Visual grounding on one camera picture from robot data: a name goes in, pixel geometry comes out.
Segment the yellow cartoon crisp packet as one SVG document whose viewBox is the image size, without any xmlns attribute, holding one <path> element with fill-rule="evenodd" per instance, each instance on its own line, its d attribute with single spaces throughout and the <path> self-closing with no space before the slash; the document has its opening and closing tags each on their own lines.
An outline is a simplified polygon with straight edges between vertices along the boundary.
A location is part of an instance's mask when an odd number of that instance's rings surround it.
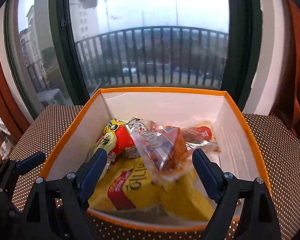
<svg viewBox="0 0 300 240">
<path fill-rule="evenodd" d="M 119 119 L 111 119 L 107 125 L 104 127 L 102 135 L 107 133 L 114 133 L 120 126 L 124 125 L 126 122 Z"/>
</svg>

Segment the orange cardboard box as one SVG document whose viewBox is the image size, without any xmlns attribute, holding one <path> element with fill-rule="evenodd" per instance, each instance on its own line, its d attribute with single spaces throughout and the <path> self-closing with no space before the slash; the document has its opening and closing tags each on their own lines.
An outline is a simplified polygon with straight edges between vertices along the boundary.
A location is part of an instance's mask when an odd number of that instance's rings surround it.
<svg viewBox="0 0 300 240">
<path fill-rule="evenodd" d="M 159 124 L 191 127 L 212 122 L 221 153 L 213 160 L 240 179 L 269 176 L 243 114 L 227 92 L 192 88 L 128 87 L 98 90 L 86 103 L 47 158 L 41 176 L 62 178 L 76 171 L 111 118 L 144 118 Z"/>
</svg>

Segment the dark green window frame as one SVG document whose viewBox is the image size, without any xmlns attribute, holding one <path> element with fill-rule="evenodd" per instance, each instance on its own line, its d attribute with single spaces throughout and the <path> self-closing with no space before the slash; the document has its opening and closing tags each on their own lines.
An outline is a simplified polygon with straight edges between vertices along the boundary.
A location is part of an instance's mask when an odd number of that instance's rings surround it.
<svg viewBox="0 0 300 240">
<path fill-rule="evenodd" d="M 229 35 L 222 85 L 243 109 L 261 47 L 260 0 L 7 0 L 4 42 L 17 91 L 31 119 L 49 105 L 83 105 L 98 89 L 85 83 L 75 43 L 111 31 L 198 27 Z"/>
</svg>

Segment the large yellow snack bag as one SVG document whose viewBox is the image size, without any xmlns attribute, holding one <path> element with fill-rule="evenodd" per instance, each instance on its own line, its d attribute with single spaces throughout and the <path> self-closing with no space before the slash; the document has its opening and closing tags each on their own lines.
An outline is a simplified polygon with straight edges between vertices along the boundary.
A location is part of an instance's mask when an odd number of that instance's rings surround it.
<svg viewBox="0 0 300 240">
<path fill-rule="evenodd" d="M 141 158 L 120 158 L 98 181 L 89 206 L 100 211 L 140 211 L 208 221 L 213 208 L 198 191 L 191 168 L 179 179 L 156 184 Z"/>
</svg>

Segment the clear orange snack packet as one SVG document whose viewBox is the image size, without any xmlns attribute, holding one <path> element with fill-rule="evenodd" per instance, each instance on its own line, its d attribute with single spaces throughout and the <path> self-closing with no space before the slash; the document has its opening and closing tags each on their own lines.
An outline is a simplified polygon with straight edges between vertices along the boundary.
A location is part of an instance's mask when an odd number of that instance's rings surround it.
<svg viewBox="0 0 300 240">
<path fill-rule="evenodd" d="M 194 150 L 220 153 L 221 149 L 209 122 L 201 126 L 180 128 L 158 126 L 133 132 L 134 145 L 152 180 L 157 184 L 173 182 L 193 169 Z"/>
</svg>

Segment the red cartoon face snack bag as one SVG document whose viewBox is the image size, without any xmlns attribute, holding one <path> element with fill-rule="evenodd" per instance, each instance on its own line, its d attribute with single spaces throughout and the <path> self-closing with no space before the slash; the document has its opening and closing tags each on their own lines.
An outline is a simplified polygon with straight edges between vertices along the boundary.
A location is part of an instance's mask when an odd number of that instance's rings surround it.
<svg viewBox="0 0 300 240">
<path fill-rule="evenodd" d="M 127 123 L 120 125 L 115 130 L 117 138 L 115 147 L 111 150 L 116 158 L 122 156 L 128 159 L 140 157 L 140 154 L 134 144 L 131 134 L 150 131 L 154 127 L 154 122 L 147 119 L 131 118 Z"/>
</svg>

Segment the brown polka dot tablecloth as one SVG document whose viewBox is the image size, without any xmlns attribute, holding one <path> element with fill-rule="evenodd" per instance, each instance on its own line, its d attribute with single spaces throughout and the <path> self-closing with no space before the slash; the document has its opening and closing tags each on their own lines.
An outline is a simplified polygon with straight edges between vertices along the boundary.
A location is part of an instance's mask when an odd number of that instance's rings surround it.
<svg viewBox="0 0 300 240">
<path fill-rule="evenodd" d="M 81 106 L 48 106 L 23 134 L 10 158 L 49 155 L 79 114 Z M 282 239 L 300 229 L 300 140 L 275 116 L 245 114 L 266 164 Z"/>
</svg>

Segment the left rust orange curtain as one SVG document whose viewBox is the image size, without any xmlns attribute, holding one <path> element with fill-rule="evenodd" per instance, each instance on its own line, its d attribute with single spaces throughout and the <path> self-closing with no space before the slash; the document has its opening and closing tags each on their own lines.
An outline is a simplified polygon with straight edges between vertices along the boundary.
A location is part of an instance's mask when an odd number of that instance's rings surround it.
<svg viewBox="0 0 300 240">
<path fill-rule="evenodd" d="M 18 142 L 29 128 L 30 123 L 18 107 L 8 87 L 0 61 L 0 118 L 10 132 L 14 142 Z"/>
</svg>

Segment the black balcony railing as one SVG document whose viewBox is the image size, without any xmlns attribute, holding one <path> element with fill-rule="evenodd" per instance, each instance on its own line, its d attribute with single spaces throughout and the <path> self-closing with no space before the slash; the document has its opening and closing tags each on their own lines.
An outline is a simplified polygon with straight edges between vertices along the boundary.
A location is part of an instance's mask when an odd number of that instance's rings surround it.
<svg viewBox="0 0 300 240">
<path fill-rule="evenodd" d="M 198 27 L 151 26 L 111 31 L 75 43 L 92 89 L 177 86 L 220 89 L 229 35 Z"/>
</svg>

